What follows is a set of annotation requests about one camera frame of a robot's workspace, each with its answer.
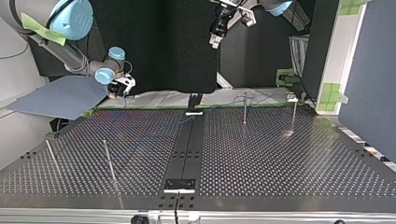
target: blue cable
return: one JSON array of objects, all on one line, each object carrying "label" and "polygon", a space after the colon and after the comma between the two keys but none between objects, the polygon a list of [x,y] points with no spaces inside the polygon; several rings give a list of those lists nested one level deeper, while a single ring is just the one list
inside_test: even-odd
[{"label": "blue cable", "polygon": [[[207,112],[212,111],[212,110],[215,110],[215,109],[217,109],[217,108],[224,107],[224,106],[227,106],[227,105],[233,105],[233,104],[235,104],[235,103],[240,103],[240,102],[244,102],[244,101],[234,101],[234,102],[232,102],[232,103],[225,104],[225,105],[216,105],[216,106],[213,107],[213,108],[204,110],[203,113],[207,113]],[[148,134],[146,134],[145,136],[143,136],[140,140],[138,140],[138,141],[132,143],[132,145],[131,145],[130,148],[128,148],[125,152],[123,152],[123,153],[122,153],[121,155],[119,155],[118,157],[114,158],[112,161],[114,161],[114,162],[120,161],[120,160],[122,160],[123,158],[127,157],[129,152],[132,152],[132,151],[134,151],[135,149],[137,149],[138,147],[140,147],[140,144],[145,143],[146,141],[148,141],[151,137],[153,137],[153,136],[156,135],[157,133],[160,133],[160,132],[162,132],[162,131],[165,131],[166,129],[171,128],[171,127],[176,126],[176,125],[185,124],[185,123],[189,122],[189,121],[192,120],[192,119],[195,119],[195,116],[191,116],[191,117],[189,117],[188,119],[185,119],[185,120],[178,120],[178,121],[171,122],[171,123],[168,123],[168,124],[163,125],[158,131],[153,132],[153,133],[148,133]]]}]

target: metal table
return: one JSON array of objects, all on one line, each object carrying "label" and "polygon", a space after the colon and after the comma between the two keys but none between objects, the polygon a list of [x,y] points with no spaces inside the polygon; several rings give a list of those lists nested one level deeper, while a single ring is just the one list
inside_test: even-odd
[{"label": "metal table", "polygon": [[[43,143],[0,172],[0,223],[25,208],[396,214],[396,174],[309,107],[296,119],[288,106],[250,108],[247,124],[243,108],[183,112],[101,110],[50,142],[56,160]],[[165,194],[168,179],[194,180],[195,193]]]}]

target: white panel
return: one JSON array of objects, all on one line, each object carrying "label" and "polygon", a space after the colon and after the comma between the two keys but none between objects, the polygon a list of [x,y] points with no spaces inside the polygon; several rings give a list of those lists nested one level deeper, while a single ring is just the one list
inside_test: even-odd
[{"label": "white panel", "polygon": [[22,52],[26,41],[0,18],[0,58]]},{"label": "white panel", "polygon": [[0,169],[43,141],[49,118],[13,113],[2,107],[45,85],[27,42],[0,19]]},{"label": "white panel", "polygon": [[[10,113],[0,113],[0,118]],[[9,114],[0,119],[0,170],[30,151],[50,132],[50,118],[22,113]]]},{"label": "white panel", "polygon": [[46,84],[38,74],[30,49],[18,57],[0,60],[0,80],[0,103]]}]

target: metal post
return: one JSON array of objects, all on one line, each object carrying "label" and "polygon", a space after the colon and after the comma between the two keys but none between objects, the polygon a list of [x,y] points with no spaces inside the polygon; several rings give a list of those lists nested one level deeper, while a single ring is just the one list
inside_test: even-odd
[{"label": "metal post", "polygon": [[107,146],[107,141],[106,140],[103,140],[103,146],[105,147],[105,152],[106,152],[106,155],[107,155],[107,161],[108,161],[108,166],[110,167],[111,175],[113,177],[113,180],[117,181],[116,174],[114,173],[114,169],[113,169],[113,162],[111,161],[110,151],[108,150],[108,146]]},{"label": "metal post", "polygon": [[247,123],[248,116],[248,94],[245,92],[245,101],[244,101],[245,111],[244,111],[244,124]]},{"label": "metal post", "polygon": [[294,103],[293,121],[292,121],[292,123],[291,123],[291,132],[292,132],[292,133],[294,133],[294,121],[296,120],[297,104],[298,104],[298,102],[295,102],[295,103]]},{"label": "metal post", "polygon": [[53,154],[52,147],[50,145],[50,141],[46,140],[46,143],[47,143],[47,147],[49,149],[50,156],[52,157],[53,160],[56,160],[55,154]]}]

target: black clamp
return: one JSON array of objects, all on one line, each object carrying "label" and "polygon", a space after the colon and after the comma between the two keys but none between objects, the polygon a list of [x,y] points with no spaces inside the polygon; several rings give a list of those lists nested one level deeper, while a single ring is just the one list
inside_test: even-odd
[{"label": "black clamp", "polygon": [[203,96],[204,95],[202,93],[190,94],[189,107],[187,109],[186,116],[196,116],[204,114],[202,111],[195,108],[196,106],[201,104]]}]

